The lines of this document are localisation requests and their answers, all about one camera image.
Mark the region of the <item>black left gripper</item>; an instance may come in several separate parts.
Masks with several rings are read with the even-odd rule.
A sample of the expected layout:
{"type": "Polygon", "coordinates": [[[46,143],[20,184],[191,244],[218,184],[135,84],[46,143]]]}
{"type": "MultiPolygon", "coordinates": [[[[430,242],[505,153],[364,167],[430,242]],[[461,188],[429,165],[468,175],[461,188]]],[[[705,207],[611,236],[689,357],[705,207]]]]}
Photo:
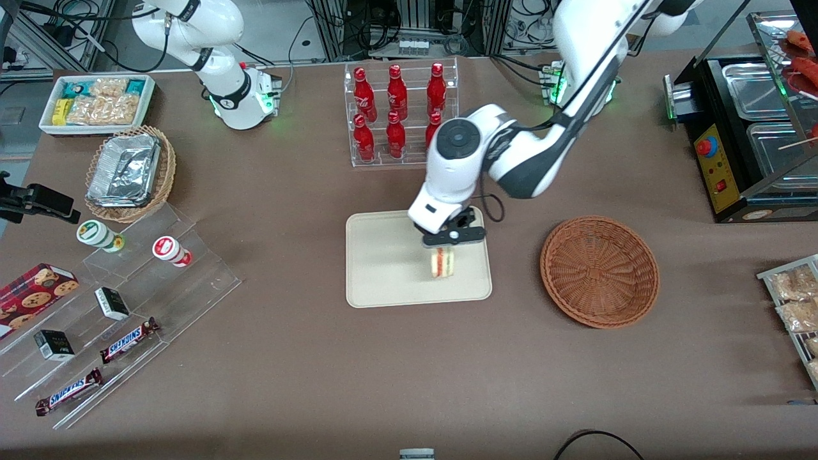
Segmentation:
{"type": "Polygon", "coordinates": [[[423,239],[478,239],[478,227],[472,226],[474,221],[474,207],[469,206],[445,222],[437,233],[429,232],[418,224],[414,224],[414,227],[423,235],[423,239]]]}

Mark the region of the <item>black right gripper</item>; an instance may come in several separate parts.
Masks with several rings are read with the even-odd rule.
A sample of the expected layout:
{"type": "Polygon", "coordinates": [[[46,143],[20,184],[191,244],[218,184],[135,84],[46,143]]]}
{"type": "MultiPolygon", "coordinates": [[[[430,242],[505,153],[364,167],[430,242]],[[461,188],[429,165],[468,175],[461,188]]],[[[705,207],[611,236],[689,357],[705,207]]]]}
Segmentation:
{"type": "Polygon", "coordinates": [[[39,209],[42,215],[76,225],[82,213],[73,208],[74,200],[61,192],[38,183],[28,187],[9,184],[9,172],[1,172],[1,218],[13,224],[22,222],[26,208],[39,209]]]}

